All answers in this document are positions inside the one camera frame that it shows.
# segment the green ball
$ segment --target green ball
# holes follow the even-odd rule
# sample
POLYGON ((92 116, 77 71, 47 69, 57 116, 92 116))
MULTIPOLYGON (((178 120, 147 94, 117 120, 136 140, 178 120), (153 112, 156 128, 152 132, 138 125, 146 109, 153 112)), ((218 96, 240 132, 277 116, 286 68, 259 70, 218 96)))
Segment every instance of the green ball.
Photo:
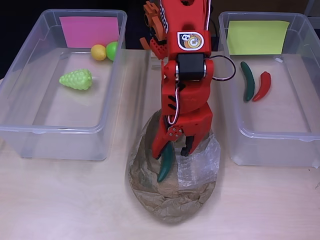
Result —
POLYGON ((117 54, 117 47, 118 47, 118 42, 117 41, 110 42, 106 46, 106 56, 111 61, 115 60, 115 57, 116 57, 116 54, 117 54))

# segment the pink sticky note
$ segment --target pink sticky note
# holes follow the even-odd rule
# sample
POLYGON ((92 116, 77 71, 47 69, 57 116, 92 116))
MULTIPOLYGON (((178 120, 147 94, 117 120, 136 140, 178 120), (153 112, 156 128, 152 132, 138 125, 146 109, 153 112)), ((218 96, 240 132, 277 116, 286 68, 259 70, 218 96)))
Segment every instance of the pink sticky note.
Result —
POLYGON ((106 16, 62 16, 59 18, 68 48, 92 48, 118 41, 118 19, 106 16))

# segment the table surface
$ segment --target table surface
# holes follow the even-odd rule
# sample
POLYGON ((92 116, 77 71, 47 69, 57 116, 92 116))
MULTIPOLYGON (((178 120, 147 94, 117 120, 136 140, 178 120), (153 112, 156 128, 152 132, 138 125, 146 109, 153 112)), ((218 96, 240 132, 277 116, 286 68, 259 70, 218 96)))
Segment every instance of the table surface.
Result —
MULTIPOLYGON (((212 196, 180 224, 163 223, 147 212, 129 186, 127 157, 136 134, 160 107, 161 73, 151 70, 146 51, 125 54, 115 137, 106 160, 23 159, 0 141, 0 239, 320 238, 320 169, 236 165, 226 152, 225 127, 216 112, 213 129, 220 132, 222 155, 212 196)), ((218 106, 212 95, 211 104, 218 106)))

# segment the yellow ball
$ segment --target yellow ball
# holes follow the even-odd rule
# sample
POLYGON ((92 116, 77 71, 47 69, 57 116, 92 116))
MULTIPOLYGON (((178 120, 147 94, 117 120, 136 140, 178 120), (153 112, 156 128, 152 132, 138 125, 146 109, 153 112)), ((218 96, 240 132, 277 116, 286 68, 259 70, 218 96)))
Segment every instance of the yellow ball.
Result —
POLYGON ((94 45, 91 48, 91 55, 97 61, 105 60, 107 57, 105 46, 100 44, 94 45))

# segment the yellow sticky note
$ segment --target yellow sticky note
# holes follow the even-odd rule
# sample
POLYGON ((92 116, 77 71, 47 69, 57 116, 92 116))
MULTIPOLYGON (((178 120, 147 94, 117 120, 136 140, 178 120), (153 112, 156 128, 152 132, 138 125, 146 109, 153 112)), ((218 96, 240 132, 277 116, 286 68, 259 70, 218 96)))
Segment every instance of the yellow sticky note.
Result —
POLYGON ((230 21, 227 44, 230 55, 277 55, 282 53, 287 21, 230 21))

